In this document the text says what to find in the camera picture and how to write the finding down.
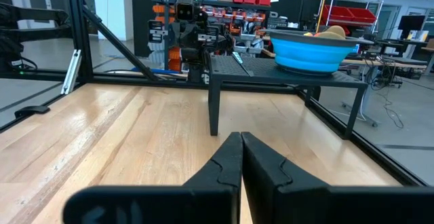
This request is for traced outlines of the large red storage bin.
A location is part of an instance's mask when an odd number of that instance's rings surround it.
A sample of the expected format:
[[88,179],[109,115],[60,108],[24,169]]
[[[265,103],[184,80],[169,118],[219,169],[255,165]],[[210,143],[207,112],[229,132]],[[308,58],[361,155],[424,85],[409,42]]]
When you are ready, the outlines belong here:
[[354,15],[349,11],[347,7],[333,6],[330,10],[329,5],[325,5],[323,7],[322,16],[321,16],[321,24],[330,24],[335,20],[342,21],[353,21]]
[[370,26],[375,23],[375,15],[368,9],[348,7],[349,12],[353,15],[351,22],[362,26]]

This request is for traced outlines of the black clip on table edge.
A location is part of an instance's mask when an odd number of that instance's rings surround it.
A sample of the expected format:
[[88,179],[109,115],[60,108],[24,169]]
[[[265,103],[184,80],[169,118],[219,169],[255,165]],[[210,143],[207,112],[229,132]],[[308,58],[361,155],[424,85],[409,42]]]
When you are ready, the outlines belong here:
[[45,114],[48,111],[50,111],[50,108],[47,106],[27,106],[24,107],[22,109],[19,109],[17,111],[14,112],[14,116],[16,119],[21,118],[21,117],[28,117],[28,116],[32,116],[34,114]]

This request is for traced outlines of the black diagonal frame brace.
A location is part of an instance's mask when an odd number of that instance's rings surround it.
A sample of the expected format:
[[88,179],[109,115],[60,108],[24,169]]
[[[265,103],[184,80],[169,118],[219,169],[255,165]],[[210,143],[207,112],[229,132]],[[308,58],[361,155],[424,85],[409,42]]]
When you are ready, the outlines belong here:
[[96,25],[99,32],[120,51],[127,60],[129,60],[147,79],[152,81],[159,81],[160,78],[156,76],[151,69],[144,65],[116,36],[112,33],[107,26],[102,23],[102,19],[94,14],[87,6],[83,6],[83,13],[85,17],[93,24]]

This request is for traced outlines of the black perforated metal rack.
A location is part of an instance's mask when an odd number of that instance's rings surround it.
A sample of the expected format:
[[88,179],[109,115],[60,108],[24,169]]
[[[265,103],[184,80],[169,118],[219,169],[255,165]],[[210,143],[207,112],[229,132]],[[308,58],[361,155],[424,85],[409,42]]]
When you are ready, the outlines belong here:
[[232,56],[212,55],[209,61],[210,84],[208,90],[208,110],[210,117],[210,134],[218,134],[218,120],[220,112],[220,92],[224,82],[239,83],[240,90],[248,90],[249,84],[260,85],[299,85],[307,90],[305,105],[309,106],[314,100],[313,91],[317,87],[355,88],[356,97],[342,137],[351,138],[353,127],[362,102],[367,84],[339,71],[329,75],[303,75],[285,71],[273,59],[243,58],[242,63]]

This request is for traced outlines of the long wooden desk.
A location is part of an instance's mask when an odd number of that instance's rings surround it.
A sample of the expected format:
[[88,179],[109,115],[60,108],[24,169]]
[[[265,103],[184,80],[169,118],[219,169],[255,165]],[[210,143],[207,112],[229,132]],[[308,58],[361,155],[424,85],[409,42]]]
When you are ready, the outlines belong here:
[[375,128],[379,125],[379,122],[364,115],[365,109],[368,107],[370,94],[391,85],[398,85],[398,88],[400,88],[402,81],[395,81],[396,76],[409,77],[410,79],[413,76],[419,78],[428,70],[429,63],[393,56],[376,56],[375,58],[362,59],[347,58],[341,62],[339,71],[346,71],[350,75],[351,71],[355,70],[356,67],[359,69],[359,79],[368,84],[368,88],[362,97],[357,118]]

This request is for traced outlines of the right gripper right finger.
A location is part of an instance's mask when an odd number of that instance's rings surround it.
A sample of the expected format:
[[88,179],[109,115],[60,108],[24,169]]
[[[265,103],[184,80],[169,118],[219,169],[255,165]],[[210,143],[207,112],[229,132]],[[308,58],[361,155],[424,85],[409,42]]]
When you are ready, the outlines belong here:
[[243,180],[253,224],[324,224],[323,187],[250,132],[242,132]]

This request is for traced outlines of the black frame post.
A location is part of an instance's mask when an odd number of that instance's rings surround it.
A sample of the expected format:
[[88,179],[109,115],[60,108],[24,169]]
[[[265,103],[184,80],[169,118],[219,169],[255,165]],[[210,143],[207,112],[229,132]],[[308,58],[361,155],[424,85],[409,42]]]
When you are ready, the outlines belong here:
[[81,50],[82,55],[79,67],[79,79],[81,82],[87,83],[93,80],[93,66],[83,4],[83,0],[69,0],[73,43],[76,49]]

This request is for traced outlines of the silver aluminium bracket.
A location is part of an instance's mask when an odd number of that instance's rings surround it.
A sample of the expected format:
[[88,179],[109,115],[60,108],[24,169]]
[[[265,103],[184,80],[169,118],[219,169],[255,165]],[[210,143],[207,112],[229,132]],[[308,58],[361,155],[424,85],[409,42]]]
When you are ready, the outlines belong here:
[[68,67],[68,71],[64,79],[64,83],[62,85],[62,89],[61,89],[62,95],[70,94],[74,90],[79,67],[81,65],[81,59],[82,59],[81,50],[74,50]]

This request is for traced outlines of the white building pillar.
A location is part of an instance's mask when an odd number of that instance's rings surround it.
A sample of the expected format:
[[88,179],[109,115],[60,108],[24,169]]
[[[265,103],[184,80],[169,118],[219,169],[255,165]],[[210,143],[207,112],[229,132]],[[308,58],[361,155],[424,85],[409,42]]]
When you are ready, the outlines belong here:
[[134,37],[132,0],[94,0],[95,13],[121,41]]

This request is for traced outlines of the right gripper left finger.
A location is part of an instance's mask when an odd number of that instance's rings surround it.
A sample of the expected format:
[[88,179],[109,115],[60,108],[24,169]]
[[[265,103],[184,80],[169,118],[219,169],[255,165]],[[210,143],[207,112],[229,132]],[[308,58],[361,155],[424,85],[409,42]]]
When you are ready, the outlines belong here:
[[213,156],[183,185],[186,187],[241,187],[243,139],[232,132]]

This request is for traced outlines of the blue collapsible colander black rim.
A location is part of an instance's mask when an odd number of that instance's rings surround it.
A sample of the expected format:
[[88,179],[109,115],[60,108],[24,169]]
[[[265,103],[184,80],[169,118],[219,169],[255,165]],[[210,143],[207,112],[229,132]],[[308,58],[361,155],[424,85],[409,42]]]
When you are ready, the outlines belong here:
[[301,31],[269,31],[276,64],[302,73],[334,73],[361,42],[352,37],[328,39],[304,34]]

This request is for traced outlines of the green-brown toy kiwi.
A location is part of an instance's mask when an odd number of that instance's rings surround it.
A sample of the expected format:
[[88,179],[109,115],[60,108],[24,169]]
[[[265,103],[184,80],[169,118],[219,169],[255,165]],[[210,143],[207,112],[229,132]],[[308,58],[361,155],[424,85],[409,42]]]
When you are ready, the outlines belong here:
[[344,38],[346,37],[345,30],[341,26],[338,26],[338,25],[330,26],[326,30],[326,32],[335,33],[335,34],[340,35]]
[[338,33],[329,32],[329,31],[316,33],[315,36],[321,38],[328,38],[328,39],[346,39],[345,35],[340,35]]

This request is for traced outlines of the black desk monitor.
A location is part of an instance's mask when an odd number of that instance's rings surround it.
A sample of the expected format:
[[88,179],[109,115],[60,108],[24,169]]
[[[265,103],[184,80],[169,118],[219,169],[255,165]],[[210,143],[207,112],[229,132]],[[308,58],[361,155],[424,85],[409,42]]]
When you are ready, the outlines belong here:
[[401,30],[400,39],[406,39],[411,31],[420,31],[424,21],[424,15],[402,16],[397,27],[399,30]]

